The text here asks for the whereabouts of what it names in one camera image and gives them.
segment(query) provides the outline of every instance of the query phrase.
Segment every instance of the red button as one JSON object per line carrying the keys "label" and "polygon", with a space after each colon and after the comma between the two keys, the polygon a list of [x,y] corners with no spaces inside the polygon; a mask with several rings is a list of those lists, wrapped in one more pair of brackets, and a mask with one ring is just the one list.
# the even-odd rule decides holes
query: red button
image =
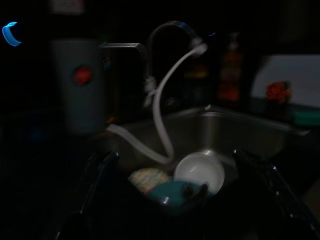
{"label": "red button", "polygon": [[90,67],[80,66],[74,70],[73,79],[78,85],[82,86],[88,84],[92,80],[93,75]]}

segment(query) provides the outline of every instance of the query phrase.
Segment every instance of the dish soap bottle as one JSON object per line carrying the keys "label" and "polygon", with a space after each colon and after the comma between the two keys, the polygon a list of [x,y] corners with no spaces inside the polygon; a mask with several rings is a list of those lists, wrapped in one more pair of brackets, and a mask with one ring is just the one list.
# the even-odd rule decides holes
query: dish soap bottle
{"label": "dish soap bottle", "polygon": [[235,103],[240,99],[240,77],[242,73],[243,55],[238,52],[239,33],[230,34],[228,51],[222,59],[220,83],[217,98],[219,101]]}

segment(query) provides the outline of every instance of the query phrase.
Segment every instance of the white hose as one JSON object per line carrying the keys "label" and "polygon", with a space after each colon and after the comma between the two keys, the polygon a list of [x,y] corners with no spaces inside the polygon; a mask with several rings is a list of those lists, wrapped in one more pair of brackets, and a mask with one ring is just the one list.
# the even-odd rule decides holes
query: white hose
{"label": "white hose", "polygon": [[156,94],[153,99],[153,106],[152,106],[152,113],[153,113],[153,120],[155,124],[155,128],[159,134],[159,137],[161,139],[161,142],[164,146],[165,152],[167,156],[163,156],[151,148],[144,145],[141,141],[139,141],[135,136],[133,136],[129,131],[127,131],[125,128],[111,124],[109,127],[106,128],[107,131],[117,134],[120,137],[122,137],[124,140],[126,140],[129,144],[131,144],[135,149],[137,149],[140,153],[144,154],[146,157],[161,163],[161,164],[168,164],[175,158],[175,151],[174,147],[171,143],[171,140],[168,136],[168,133],[166,131],[166,128],[164,126],[164,123],[162,121],[161,117],[161,111],[160,111],[160,100],[161,100],[161,94],[162,91],[168,81],[168,79],[171,77],[171,75],[175,72],[175,70],[179,67],[180,64],[184,62],[188,57],[190,57],[193,54],[199,53],[199,49],[195,48],[191,51],[189,51],[187,54],[185,54],[183,57],[181,57],[174,65],[173,67],[168,71],[168,73],[164,76],[162,81],[160,82]]}

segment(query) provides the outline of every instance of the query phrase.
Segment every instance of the white bowl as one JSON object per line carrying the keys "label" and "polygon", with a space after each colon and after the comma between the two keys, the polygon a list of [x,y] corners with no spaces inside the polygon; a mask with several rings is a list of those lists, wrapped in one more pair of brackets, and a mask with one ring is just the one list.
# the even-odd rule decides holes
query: white bowl
{"label": "white bowl", "polygon": [[225,170],[213,155],[194,152],[179,162],[174,171],[174,180],[207,184],[208,190],[216,194],[224,184]]}

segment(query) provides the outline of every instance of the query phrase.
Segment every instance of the stainless steel sink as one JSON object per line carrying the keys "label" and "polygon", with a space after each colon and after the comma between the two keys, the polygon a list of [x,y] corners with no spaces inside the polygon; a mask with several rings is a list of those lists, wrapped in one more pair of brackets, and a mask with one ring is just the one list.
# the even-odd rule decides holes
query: stainless steel sink
{"label": "stainless steel sink", "polygon": [[[290,135],[305,135],[304,130],[290,125],[250,116],[220,107],[208,106],[174,113],[164,117],[164,124],[172,140],[176,158],[169,165],[158,164],[136,151],[122,138],[108,134],[107,148],[120,154],[119,168],[131,173],[137,169],[156,167],[172,174],[186,155],[199,151],[213,151],[223,163],[226,184],[237,177],[234,149],[241,148],[267,159],[287,144]],[[148,147],[165,155],[164,148],[152,120],[127,124],[133,135]]]}

